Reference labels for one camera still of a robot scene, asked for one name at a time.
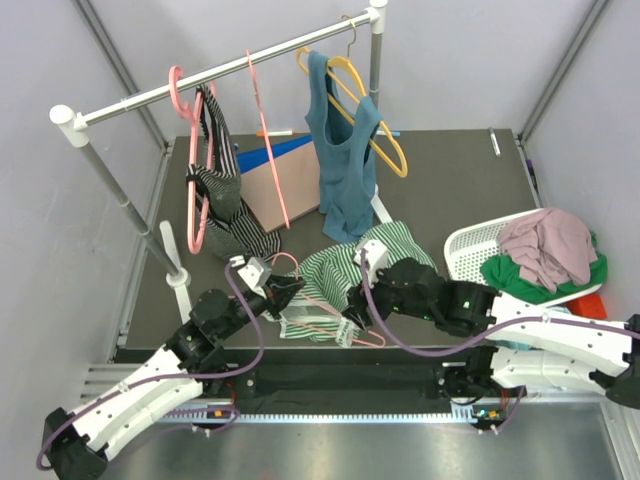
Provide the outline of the green white striped tank top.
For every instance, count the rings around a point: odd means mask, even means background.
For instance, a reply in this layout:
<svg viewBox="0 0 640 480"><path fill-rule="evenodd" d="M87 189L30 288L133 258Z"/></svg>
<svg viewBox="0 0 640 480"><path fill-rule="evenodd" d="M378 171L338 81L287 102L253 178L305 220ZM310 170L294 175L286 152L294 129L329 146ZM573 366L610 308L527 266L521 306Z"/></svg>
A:
<svg viewBox="0 0 640 480"><path fill-rule="evenodd" d="M377 239L384 243L389 250L389 263L394 264L404 258L412 258L423 265L433 267L435 265L431 256L414 240L408 226L401 221L382 223L369 229L361 238ZM329 304L341 314L347 307L346 292L349 288L357 286L362 281L360 268L353 262L354 251L359 242L338 244L316 252L304 261L293 276L302 277L306 284L300 293L309 295L313 299ZM292 317L321 316L324 312L317 307L303 307L306 301L296 294L294 300L288 305L282 314ZM356 327L355 335L362 331ZM330 337L314 331L305 330L297 326L289 326L281 337L284 340L309 339L314 342L333 341Z"/></svg>

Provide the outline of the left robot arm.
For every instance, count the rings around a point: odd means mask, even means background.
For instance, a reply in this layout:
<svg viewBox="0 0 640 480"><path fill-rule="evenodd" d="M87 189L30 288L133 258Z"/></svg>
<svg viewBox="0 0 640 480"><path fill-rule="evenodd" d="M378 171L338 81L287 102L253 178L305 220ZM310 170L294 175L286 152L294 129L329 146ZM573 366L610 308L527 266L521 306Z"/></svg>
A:
<svg viewBox="0 0 640 480"><path fill-rule="evenodd" d="M202 394L220 394L228 378L251 371L264 354L258 351L249 364L232 369L223 341L256 325L263 313L278 316L304 285L301 278L271 275L256 291L201 294L188 321L140 368L93 401L46 417L37 469L60 479L96 479L160 418Z"/></svg>

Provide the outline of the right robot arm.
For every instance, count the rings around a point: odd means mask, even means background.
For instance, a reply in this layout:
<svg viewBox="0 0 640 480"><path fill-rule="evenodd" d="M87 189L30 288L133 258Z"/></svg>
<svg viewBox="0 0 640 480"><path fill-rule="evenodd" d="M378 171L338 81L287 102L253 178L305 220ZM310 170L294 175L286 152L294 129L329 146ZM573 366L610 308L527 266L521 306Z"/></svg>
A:
<svg viewBox="0 0 640 480"><path fill-rule="evenodd" d="M354 260L358 286L348 294L356 322L385 324L392 313L431 321L462 344L448 350L404 345L414 355L467 354L457 371L460 393L487 396L499 387L564 388L598 393L624 407L639 406L639 318L606 321L533 305L468 281L445 280L413 258L394 264Z"/></svg>

